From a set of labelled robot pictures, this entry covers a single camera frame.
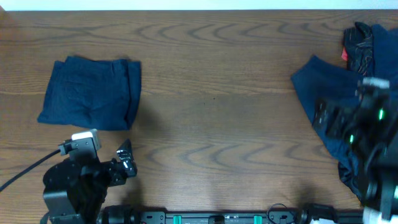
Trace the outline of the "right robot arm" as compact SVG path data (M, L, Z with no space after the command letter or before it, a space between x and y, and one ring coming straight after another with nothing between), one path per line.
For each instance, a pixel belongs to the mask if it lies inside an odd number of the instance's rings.
M362 89L357 106L320 98L313 126L343 141L358 158L365 223L397 223L397 100L389 90Z

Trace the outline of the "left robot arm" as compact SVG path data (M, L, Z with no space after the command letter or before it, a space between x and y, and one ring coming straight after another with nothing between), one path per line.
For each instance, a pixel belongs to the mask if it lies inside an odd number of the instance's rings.
M125 140L110 161L101 162L92 138L66 140L58 146L68 154L43 177L43 198L48 213L41 223L140 223L139 212L129 205L102 208L108 188L124 185L137 175L129 139Z

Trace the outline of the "navy blue shorts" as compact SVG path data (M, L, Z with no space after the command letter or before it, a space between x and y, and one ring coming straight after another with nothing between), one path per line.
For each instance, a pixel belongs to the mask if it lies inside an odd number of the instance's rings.
M141 63L128 59L56 61L37 121L105 131L131 128L141 96Z

